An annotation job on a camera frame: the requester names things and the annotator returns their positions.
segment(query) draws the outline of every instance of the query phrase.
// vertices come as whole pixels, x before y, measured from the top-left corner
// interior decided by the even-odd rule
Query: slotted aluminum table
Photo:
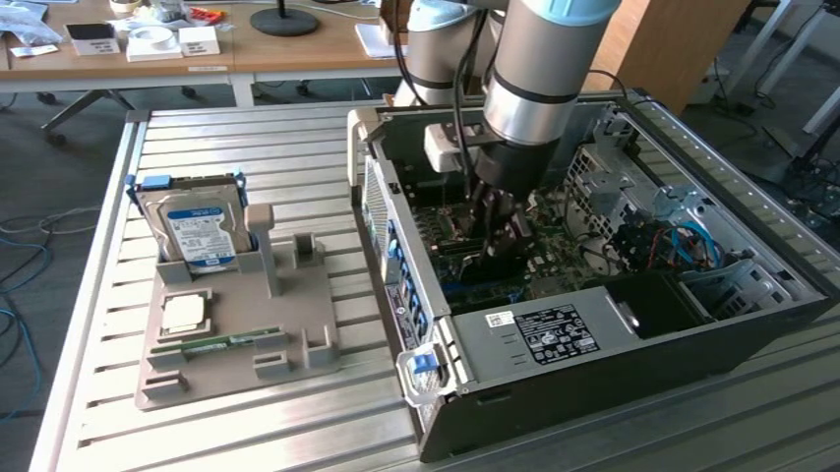
[[[162,111],[126,124],[32,470],[800,471],[839,462],[836,312],[727,376],[449,462],[417,462],[348,197],[346,114],[365,105]],[[251,203],[274,205],[271,238],[313,231],[325,243],[344,368],[142,412],[131,395],[157,249],[124,175],[235,169]]]

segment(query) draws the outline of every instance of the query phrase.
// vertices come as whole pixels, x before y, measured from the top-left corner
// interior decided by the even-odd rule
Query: gray carpet floor
[[[756,31],[756,27],[751,27],[745,34],[732,37],[721,54],[724,67],[735,63]],[[756,65],[744,80],[744,87],[729,101],[736,102],[748,97],[752,81],[766,64],[766,61],[760,61]],[[393,79],[370,80],[370,83],[374,96],[393,92],[397,86],[397,80]],[[802,134],[800,127],[838,85],[840,69],[836,64],[806,54],[774,92],[776,109],[759,107],[748,122],[756,127],[779,127],[807,142],[811,138]],[[195,89],[198,99],[183,97],[178,88],[133,90],[124,96],[138,108],[145,109],[234,106],[229,87],[203,86]],[[360,81],[318,81],[311,83],[310,89],[313,96],[302,97],[295,93],[294,84],[281,88],[263,87],[267,96],[258,100],[258,104],[366,98]],[[70,103],[79,93],[58,93],[56,96],[60,105]],[[0,96],[0,104],[10,99],[11,95]],[[48,215],[102,202],[124,112],[114,102],[102,100],[60,127],[59,132],[67,136],[68,144],[55,148],[43,141],[39,126],[58,112],[59,105],[43,105],[34,94],[23,93],[15,105],[0,112],[0,220],[23,215]],[[745,138],[752,135],[748,127],[725,118],[712,107],[689,108],[683,118],[713,145],[725,145],[724,154],[732,160],[755,165],[768,156],[782,156],[782,152],[768,146],[763,133]],[[835,156],[839,151],[840,139],[835,138],[826,155]],[[82,215],[67,225],[90,224],[94,217],[94,214]],[[42,243],[44,237],[39,233],[18,236],[18,241],[34,243]],[[50,247],[54,258],[47,270],[31,284],[10,295],[14,308],[31,328],[42,363],[43,386],[24,415],[0,424],[0,471],[26,470],[30,464],[91,239],[91,232],[52,237]],[[30,253],[31,249],[27,248],[0,246],[0,278]],[[4,283],[4,287],[14,283],[12,280]],[[7,301],[0,299],[0,308],[6,307]],[[0,330],[4,326],[6,322],[0,321]],[[11,333],[0,337],[0,360],[10,352],[14,337]],[[22,346],[8,365],[0,369],[0,412],[11,411],[24,402],[34,379],[32,362]]]

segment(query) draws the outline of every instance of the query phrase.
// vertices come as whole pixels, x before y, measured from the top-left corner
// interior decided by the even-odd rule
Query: power supply label
[[[534,361],[542,365],[600,349],[575,305],[518,315],[514,319]]]
[[[191,271],[202,273],[223,270],[223,265],[234,261],[237,251],[231,235],[222,229],[222,208],[181,209],[170,211],[167,216]]]

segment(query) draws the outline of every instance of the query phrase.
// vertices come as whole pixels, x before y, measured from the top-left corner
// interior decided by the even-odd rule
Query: paper
[[[382,37],[378,25],[356,25],[356,34],[365,48],[365,54],[374,59],[394,57],[394,46]],[[404,55],[409,55],[409,46],[404,46]]]
[[[38,46],[38,47],[11,47],[10,51],[15,54],[15,57],[31,57],[40,56],[42,54],[47,54],[50,52],[58,51],[58,47],[52,44],[48,46]]]

